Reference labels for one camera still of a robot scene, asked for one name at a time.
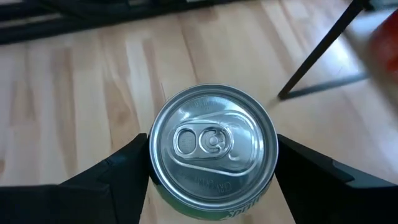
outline pull tab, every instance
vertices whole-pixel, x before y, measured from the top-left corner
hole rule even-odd
[[[188,123],[177,128],[173,137],[176,155],[184,159],[217,159],[231,149],[231,133],[216,123]]]

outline black metal leg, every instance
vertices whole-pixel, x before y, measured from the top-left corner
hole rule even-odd
[[[325,53],[329,46],[340,36],[340,34],[346,29],[348,24],[362,11],[363,0],[354,0],[345,10],[345,12],[336,21],[335,25],[329,30],[326,36],[321,42],[315,47],[311,54],[305,59],[303,64],[294,73],[292,78],[286,83],[283,89],[278,93],[278,97],[281,100],[286,100],[289,97],[290,90],[300,81],[306,72],[312,67],[312,65]]]

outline black holder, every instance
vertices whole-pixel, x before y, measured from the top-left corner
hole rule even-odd
[[[282,135],[275,170],[297,224],[396,223],[398,187]],[[139,223],[149,176],[146,134],[60,185],[0,188],[0,223]]]

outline wooden floor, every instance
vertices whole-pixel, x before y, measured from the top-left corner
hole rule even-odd
[[[259,100],[278,133],[398,183],[398,125],[369,80],[275,96],[333,25],[343,0],[264,0],[0,47],[0,185],[59,183],[147,133],[165,101],[198,83]],[[340,37],[298,87],[362,72]],[[149,184],[141,223],[205,223]],[[224,223],[294,223],[276,179]]]

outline can lid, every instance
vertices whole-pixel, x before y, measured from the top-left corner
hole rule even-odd
[[[150,157],[162,185],[193,208],[243,206],[271,181],[277,136],[264,108],[224,85],[197,85],[169,100],[150,131]]]

